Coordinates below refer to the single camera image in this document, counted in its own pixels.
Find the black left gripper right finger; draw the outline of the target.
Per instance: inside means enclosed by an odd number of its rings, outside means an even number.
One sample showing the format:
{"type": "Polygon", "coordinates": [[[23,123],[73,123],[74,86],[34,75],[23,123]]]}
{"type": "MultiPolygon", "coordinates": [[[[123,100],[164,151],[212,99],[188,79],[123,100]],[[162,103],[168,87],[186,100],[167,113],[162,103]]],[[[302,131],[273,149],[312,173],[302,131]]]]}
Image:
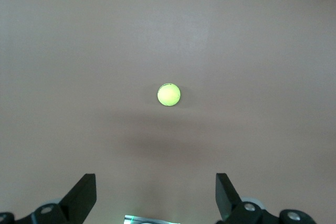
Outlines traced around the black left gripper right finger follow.
{"type": "Polygon", "coordinates": [[[218,223],[315,223],[310,215],[300,210],[285,209],[277,217],[250,200],[243,201],[225,173],[216,174],[215,199],[221,216],[218,223]]]}

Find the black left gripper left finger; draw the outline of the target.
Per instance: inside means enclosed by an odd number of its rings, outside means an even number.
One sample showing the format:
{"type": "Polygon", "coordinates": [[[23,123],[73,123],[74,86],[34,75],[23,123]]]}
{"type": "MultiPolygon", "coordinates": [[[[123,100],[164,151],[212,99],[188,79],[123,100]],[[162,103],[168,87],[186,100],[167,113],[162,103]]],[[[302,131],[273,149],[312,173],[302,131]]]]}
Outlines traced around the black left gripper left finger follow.
{"type": "Polygon", "coordinates": [[[48,203],[22,219],[1,212],[1,223],[84,223],[97,201],[96,175],[85,174],[58,203],[48,203]]]}

